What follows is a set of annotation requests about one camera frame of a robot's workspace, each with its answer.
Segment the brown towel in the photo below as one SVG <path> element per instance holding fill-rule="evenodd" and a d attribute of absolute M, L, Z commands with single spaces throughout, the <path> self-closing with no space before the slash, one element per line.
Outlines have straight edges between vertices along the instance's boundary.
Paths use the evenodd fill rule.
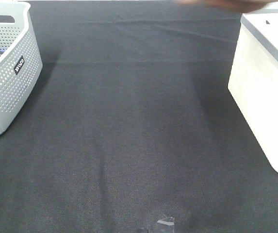
<path fill-rule="evenodd" d="M 250 13 L 278 2 L 278 0 L 177 0 L 179 4 L 203 4 L 204 6 L 219 8 L 238 13 Z"/>

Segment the black table cloth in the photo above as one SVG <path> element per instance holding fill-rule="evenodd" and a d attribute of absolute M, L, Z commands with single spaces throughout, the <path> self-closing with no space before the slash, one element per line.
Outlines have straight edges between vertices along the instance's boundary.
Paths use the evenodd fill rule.
<path fill-rule="evenodd" d="M 30 5 L 43 69 L 0 136 L 0 233 L 278 233 L 278 173 L 228 91 L 240 14 Z"/>

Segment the clear tape piece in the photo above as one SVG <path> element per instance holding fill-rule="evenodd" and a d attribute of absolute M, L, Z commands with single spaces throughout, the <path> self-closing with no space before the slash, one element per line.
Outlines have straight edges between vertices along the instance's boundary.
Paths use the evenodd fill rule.
<path fill-rule="evenodd" d="M 174 222 L 175 219 L 173 217 L 163 217 L 157 220 L 158 224 L 161 224 L 163 226 L 169 226 L 169 227 L 174 226 Z"/>

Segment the white storage box grey rim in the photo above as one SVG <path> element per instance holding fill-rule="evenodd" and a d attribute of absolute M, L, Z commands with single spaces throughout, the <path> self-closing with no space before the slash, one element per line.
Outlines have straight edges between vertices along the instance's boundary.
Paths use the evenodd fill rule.
<path fill-rule="evenodd" d="M 278 9 L 241 16 L 228 89 L 278 173 Z"/>

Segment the grey perforated plastic basket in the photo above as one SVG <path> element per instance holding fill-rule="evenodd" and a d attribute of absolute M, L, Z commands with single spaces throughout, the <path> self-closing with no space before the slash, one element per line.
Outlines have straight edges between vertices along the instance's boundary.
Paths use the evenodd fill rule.
<path fill-rule="evenodd" d="M 23 1 L 0 1 L 0 135 L 23 107 L 41 73 L 41 60 L 29 9 Z"/>

